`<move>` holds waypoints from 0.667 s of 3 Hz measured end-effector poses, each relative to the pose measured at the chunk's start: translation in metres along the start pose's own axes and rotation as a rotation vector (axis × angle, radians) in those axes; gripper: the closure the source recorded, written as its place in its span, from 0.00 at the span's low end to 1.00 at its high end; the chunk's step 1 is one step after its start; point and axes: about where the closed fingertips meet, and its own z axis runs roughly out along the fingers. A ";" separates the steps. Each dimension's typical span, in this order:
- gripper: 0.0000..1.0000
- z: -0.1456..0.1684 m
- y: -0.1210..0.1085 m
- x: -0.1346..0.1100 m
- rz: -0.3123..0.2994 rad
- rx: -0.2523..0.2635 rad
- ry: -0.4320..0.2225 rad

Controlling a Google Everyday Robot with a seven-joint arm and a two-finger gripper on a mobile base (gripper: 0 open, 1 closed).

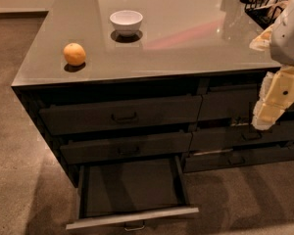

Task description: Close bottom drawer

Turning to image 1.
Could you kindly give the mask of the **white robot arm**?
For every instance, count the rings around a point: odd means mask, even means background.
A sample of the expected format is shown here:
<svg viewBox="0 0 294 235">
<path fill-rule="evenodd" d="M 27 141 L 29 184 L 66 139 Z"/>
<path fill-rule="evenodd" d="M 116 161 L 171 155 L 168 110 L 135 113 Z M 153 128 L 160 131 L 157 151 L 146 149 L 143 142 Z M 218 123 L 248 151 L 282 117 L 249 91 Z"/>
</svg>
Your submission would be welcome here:
<svg viewBox="0 0 294 235">
<path fill-rule="evenodd" d="M 281 64 L 276 73 L 268 72 L 263 79 L 259 100 L 253 110 L 252 125 L 268 130 L 294 103 L 294 0 L 290 0 L 275 22 L 254 38 L 249 47 L 270 51 Z"/>
</svg>

